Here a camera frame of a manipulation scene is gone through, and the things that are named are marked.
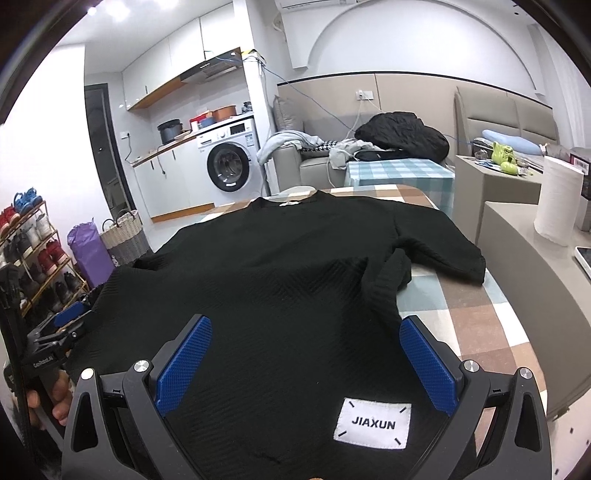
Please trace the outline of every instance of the brown checkered tablecloth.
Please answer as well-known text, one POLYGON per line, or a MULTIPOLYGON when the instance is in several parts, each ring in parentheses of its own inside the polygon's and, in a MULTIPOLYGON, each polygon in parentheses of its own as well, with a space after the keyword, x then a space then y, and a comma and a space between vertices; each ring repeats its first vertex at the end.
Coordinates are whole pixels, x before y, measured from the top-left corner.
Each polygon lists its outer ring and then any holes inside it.
MULTIPOLYGON (((345 187, 325 192, 335 196, 360 195, 436 208, 420 190, 405 185, 345 187)), ((271 200, 300 200, 313 192, 272 197, 271 200)), ((202 222, 240 210, 249 202, 237 202, 210 210, 202 222)), ((462 359, 472 359, 485 370, 514 374, 528 367, 535 375, 544 409, 548 394, 544 374, 530 341, 505 295, 486 272, 482 286, 452 280, 435 271, 413 265, 413 280, 397 297, 400 315, 417 315, 437 340, 446 342, 462 359)), ((485 410, 476 430, 476 444, 482 445, 492 420, 493 409, 485 410)))

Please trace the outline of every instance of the blue pillow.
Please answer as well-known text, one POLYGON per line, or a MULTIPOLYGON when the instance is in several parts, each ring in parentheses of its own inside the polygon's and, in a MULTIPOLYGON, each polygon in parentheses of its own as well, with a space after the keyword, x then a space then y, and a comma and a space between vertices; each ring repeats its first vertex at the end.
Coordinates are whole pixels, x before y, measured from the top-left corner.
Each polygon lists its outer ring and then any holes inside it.
POLYGON ((484 130, 482 136, 491 142, 499 142, 503 145, 508 145, 516 152, 524 153, 525 155, 544 155, 539 145, 536 145, 523 137, 512 137, 511 135, 503 135, 493 130, 484 130))

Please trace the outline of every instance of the blue shoe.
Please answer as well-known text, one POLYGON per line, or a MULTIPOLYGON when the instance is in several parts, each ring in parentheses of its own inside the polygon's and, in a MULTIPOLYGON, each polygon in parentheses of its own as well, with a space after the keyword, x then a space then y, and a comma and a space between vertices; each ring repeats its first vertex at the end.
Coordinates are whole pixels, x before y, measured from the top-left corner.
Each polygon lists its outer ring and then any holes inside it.
POLYGON ((12 204, 14 205, 14 209, 21 216, 28 214, 33 209, 33 205, 31 204, 31 202, 28 202, 25 199, 25 195, 23 193, 17 193, 14 196, 12 204))
POLYGON ((26 194, 24 195, 24 199, 34 207, 43 201, 43 197, 41 197, 41 195, 37 195, 37 191, 34 188, 27 190, 26 194))

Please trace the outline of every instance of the dark doorway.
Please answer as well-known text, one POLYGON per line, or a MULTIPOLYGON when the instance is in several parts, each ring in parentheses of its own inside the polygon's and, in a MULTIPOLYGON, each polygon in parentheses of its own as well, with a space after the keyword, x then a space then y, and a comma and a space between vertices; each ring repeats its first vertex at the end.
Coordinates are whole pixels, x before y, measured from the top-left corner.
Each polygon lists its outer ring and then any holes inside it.
POLYGON ((129 192, 115 141, 107 84, 85 86, 85 101, 96 171, 111 215, 115 218, 121 210, 134 210, 135 204, 129 192))

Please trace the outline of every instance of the air conditioner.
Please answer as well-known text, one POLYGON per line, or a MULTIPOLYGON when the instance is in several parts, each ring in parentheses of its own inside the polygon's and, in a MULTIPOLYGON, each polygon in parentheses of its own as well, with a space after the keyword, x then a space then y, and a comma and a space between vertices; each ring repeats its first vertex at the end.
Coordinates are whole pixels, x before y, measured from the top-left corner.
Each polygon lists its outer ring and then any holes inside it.
POLYGON ((332 7, 334 5, 354 5, 367 0, 275 0, 279 12, 293 12, 306 8, 332 7))

